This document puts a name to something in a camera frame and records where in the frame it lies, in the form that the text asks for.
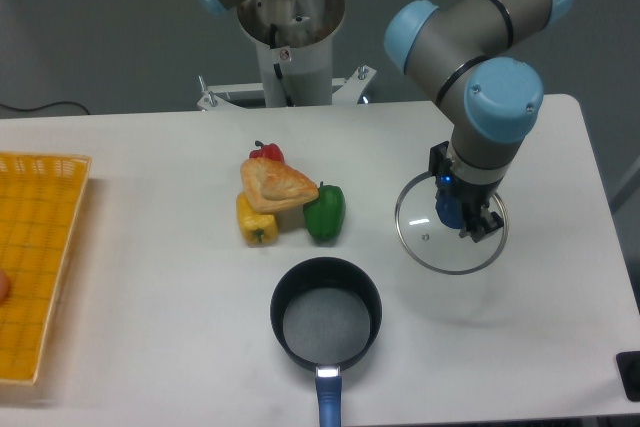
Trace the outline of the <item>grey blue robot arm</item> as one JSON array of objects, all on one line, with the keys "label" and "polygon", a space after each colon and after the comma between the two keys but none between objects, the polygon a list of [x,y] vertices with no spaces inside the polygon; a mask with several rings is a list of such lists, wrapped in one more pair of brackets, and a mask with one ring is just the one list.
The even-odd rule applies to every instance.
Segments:
[{"label": "grey blue robot arm", "polygon": [[[200,0],[235,10],[253,41],[268,106],[328,104],[332,37],[344,0]],[[533,128],[543,99],[537,73],[511,59],[516,43],[545,29],[573,0],[462,0],[443,10],[420,0],[391,20],[384,48],[453,124],[431,150],[441,222],[474,241],[502,228],[489,200]]]}]

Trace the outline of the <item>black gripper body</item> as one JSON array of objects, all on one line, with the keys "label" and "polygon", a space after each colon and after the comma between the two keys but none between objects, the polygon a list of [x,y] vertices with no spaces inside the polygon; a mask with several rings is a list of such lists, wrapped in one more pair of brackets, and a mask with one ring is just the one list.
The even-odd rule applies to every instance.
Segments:
[{"label": "black gripper body", "polygon": [[436,213],[447,227],[460,230],[466,223],[480,222],[499,185],[498,169],[480,169],[465,162],[442,142],[430,149],[429,173],[436,185]]}]

